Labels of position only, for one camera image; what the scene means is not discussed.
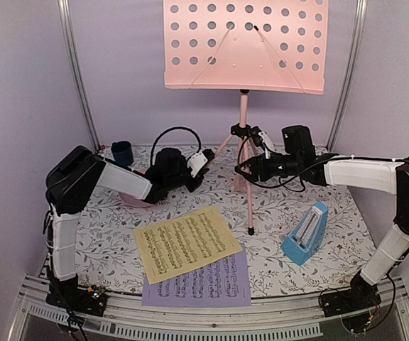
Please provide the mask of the yellow sheet music page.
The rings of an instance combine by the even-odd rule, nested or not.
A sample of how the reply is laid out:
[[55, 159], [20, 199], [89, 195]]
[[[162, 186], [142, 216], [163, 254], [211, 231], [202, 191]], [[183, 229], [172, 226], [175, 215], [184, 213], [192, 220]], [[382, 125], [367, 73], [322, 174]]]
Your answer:
[[150, 284], [197, 270], [242, 251], [215, 206], [133, 231]]

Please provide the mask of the pink music stand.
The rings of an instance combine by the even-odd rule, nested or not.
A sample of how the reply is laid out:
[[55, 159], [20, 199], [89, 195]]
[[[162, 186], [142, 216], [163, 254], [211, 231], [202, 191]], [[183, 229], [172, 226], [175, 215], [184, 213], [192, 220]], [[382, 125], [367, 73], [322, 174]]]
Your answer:
[[165, 86], [321, 95], [328, 1], [164, 1]]

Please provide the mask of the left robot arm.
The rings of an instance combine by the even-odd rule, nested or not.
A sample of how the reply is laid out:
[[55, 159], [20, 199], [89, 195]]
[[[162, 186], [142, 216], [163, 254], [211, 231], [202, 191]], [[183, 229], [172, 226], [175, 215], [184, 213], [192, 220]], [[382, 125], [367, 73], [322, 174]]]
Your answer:
[[50, 255], [50, 272], [60, 283], [55, 296], [67, 308], [83, 301], [79, 288], [69, 280], [76, 278], [75, 247], [77, 226], [95, 188], [123, 193], [135, 200], [154, 205], [168, 193], [181, 187], [189, 192], [201, 186], [209, 163], [210, 149], [185, 157], [176, 148], [157, 152], [153, 165], [145, 172], [92, 153], [84, 146], [73, 149], [47, 175], [45, 197], [49, 209], [44, 219]]

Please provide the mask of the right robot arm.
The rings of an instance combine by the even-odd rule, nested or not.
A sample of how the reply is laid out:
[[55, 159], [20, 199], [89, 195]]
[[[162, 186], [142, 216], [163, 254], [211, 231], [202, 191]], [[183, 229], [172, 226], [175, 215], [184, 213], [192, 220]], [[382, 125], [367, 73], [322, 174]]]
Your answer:
[[373, 256], [352, 280], [356, 284], [344, 295], [349, 309], [358, 310], [371, 300], [371, 287], [409, 253], [409, 156], [373, 158], [342, 156], [337, 153], [317, 155], [308, 127], [289, 126], [282, 130], [285, 151], [269, 146], [261, 131], [246, 132], [248, 140], [264, 151], [246, 161], [238, 161], [235, 171], [250, 183], [261, 187], [273, 177], [282, 178], [284, 186], [295, 178], [322, 187], [345, 185], [377, 190], [396, 197], [396, 215]]

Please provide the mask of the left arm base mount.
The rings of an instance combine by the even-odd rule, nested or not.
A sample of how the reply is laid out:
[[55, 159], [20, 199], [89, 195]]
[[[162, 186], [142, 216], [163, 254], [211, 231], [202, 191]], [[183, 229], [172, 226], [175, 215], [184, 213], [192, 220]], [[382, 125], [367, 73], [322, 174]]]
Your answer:
[[102, 317], [107, 306], [108, 296], [102, 287], [79, 288], [65, 282], [51, 283], [45, 302], [74, 313], [85, 313]]

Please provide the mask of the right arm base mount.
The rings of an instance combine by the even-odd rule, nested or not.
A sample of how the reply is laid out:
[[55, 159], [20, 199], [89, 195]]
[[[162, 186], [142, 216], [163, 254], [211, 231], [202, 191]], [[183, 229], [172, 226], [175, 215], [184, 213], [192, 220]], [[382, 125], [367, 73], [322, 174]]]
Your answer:
[[377, 308], [381, 304], [381, 297], [377, 291], [368, 297], [361, 297], [353, 294], [350, 288], [329, 288], [320, 293], [318, 304], [325, 317], [332, 317], [363, 309]]

